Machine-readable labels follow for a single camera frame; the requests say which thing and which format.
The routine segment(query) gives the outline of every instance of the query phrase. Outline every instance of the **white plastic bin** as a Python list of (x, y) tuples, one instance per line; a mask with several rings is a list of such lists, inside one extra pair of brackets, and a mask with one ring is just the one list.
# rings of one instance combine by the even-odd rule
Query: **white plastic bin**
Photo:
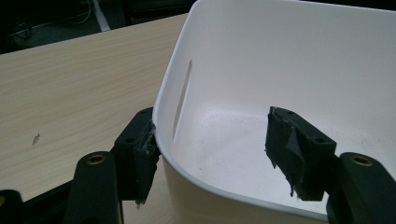
[(281, 0), (198, 1), (154, 106), (179, 223), (322, 223), (265, 155), (287, 108), (396, 176), (396, 13)]

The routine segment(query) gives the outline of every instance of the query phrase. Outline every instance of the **cable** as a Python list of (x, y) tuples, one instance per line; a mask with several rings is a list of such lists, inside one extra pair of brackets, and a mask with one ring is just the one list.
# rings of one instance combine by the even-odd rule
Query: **cable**
[[(84, 16), (84, 15), (87, 15), (87, 17), (84, 18), (84, 20), (82, 20), (82, 21), (71, 22), (71, 23), (73, 23), (73, 24), (82, 24), (83, 22), (85, 22), (85, 21), (91, 16), (91, 12), (93, 11), (93, 8), (91, 7), (91, 2), (90, 2), (90, 0), (87, 0), (87, 3), (88, 3), (88, 11), (87, 11), (87, 12), (81, 13), (81, 14), (79, 14), (79, 15), (77, 15), (77, 16), (72, 16), (72, 17), (68, 17), (68, 18), (65, 18), (65, 19), (57, 20), (57, 21), (44, 22), (44, 23), (38, 24), (38, 25), (36, 25), (36, 26), (32, 26), (32, 27), (30, 27), (30, 28), (25, 28), (25, 29), (23, 29), (23, 30), (17, 31), (17, 32), (11, 34), (10, 36), (14, 36), (14, 35), (15, 35), (15, 36), (18, 37), (18, 38), (28, 39), (28, 38), (30, 38), (30, 37), (32, 36), (31, 32), (32, 32), (32, 30), (35, 29), (35, 28), (38, 28), (38, 27), (41, 27), (41, 26), (50, 25), (50, 24), (57, 23), (57, 22), (70, 21), (70, 20), (73, 20), (74, 18), (78, 18), (78, 17)], [(17, 27), (21, 27), (21, 26), (23, 26), (23, 25), (24, 25), (24, 23), (19, 24)], [(18, 34), (23, 33), (23, 32), (26, 33), (26, 32), (28, 32), (28, 31), (30, 32), (30, 34), (27, 35), (28, 37), (18, 36)]]
[(84, 14), (88, 14), (87, 17), (84, 20), (82, 20), (82, 21), (72, 22), (72, 23), (74, 23), (74, 24), (82, 24), (84, 21), (86, 21), (91, 16), (91, 11), (93, 10), (93, 8), (91, 8), (90, 0), (87, 0), (87, 3), (88, 3), (88, 12), (84, 13)]

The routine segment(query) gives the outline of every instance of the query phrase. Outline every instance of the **wooden table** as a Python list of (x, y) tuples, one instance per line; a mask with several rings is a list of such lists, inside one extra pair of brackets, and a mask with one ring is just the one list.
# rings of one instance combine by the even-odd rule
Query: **wooden table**
[[(0, 189), (26, 201), (73, 178), (153, 106), (186, 15), (0, 55)], [(158, 164), (146, 204), (125, 223), (174, 223)]]

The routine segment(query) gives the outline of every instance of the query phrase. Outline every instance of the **black mount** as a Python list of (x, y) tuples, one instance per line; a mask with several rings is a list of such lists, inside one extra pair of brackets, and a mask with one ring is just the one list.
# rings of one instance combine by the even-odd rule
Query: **black mount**
[(154, 140), (152, 108), (138, 112), (110, 152), (78, 162), (75, 176), (27, 202), (16, 190), (0, 190), (0, 224), (123, 223), (121, 201), (144, 203), (160, 150)]
[(336, 143), (296, 113), (271, 107), (266, 153), (303, 201), (329, 194), (331, 224), (395, 224), (396, 182), (380, 162), (358, 153), (334, 155)]

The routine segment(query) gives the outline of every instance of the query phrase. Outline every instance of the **brass insert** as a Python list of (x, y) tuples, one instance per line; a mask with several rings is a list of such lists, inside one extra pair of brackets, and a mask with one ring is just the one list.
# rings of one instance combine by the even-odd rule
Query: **brass insert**
[(106, 160), (106, 156), (100, 155), (100, 154), (96, 154), (96, 155), (90, 156), (87, 159), (87, 163), (89, 165), (96, 165), (96, 164), (104, 162), (105, 160)]
[(350, 159), (353, 162), (357, 163), (358, 165), (362, 165), (362, 166), (372, 166), (373, 165), (373, 162), (370, 159), (363, 157), (363, 156), (352, 155), (350, 157)]

